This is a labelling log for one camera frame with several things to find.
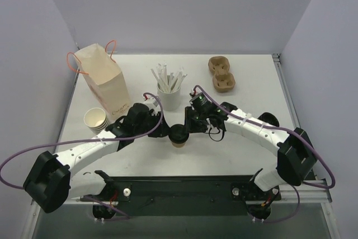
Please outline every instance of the cable clip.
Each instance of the cable clip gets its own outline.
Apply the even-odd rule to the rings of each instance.
[[[262,129],[263,129],[263,127],[265,126],[265,125],[267,125],[267,123],[266,122],[262,122],[262,124],[261,124],[261,127],[260,127],[260,129],[259,129],[259,131],[258,131],[258,135],[260,135],[260,133],[261,133],[261,131],[262,131]]]
[[[249,118],[252,118],[252,114],[251,113],[247,113],[246,117],[243,119],[242,121],[242,126],[246,123],[246,120],[248,120]]]
[[[209,128],[214,129],[214,126],[211,124],[209,118],[206,118],[206,121],[207,121],[208,124],[209,124]]]
[[[107,143],[105,141],[103,141],[103,139],[105,139],[105,138],[104,137],[98,138],[98,140],[102,143],[102,145],[105,146]]]

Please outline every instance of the white backdrop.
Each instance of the white backdrop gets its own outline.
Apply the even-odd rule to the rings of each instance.
[[[310,0],[54,0],[79,47],[119,53],[280,53]]]
[[[65,56],[74,41],[52,0],[0,0],[0,162],[56,142],[74,75]],[[19,156],[2,176],[22,185],[41,151]],[[20,238],[31,198],[0,184],[0,238]]]
[[[357,0],[312,0],[282,53],[299,121],[337,177],[342,238],[358,233],[357,18]]]

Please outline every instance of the screw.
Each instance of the screw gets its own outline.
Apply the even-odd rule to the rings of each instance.
[[[234,188],[234,189],[233,189],[233,195],[238,196],[239,193],[240,193],[239,188]]]
[[[128,197],[128,196],[130,195],[130,189],[125,188],[125,189],[123,190],[123,195],[124,195],[125,197]]]

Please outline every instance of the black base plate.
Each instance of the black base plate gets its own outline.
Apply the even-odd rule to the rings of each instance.
[[[117,208],[130,216],[145,215],[244,215],[246,208],[233,188],[239,188],[246,201],[265,201],[271,191],[261,191],[252,176],[170,176],[111,177],[97,199],[109,201],[119,192]],[[123,189],[129,188],[129,197]]]

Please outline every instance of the cardboard cup holder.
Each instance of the cardboard cup holder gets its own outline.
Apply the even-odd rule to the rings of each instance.
[[[235,78],[229,72],[230,63],[228,58],[214,56],[209,59],[209,70],[214,75],[213,85],[218,92],[227,92],[235,87]]]

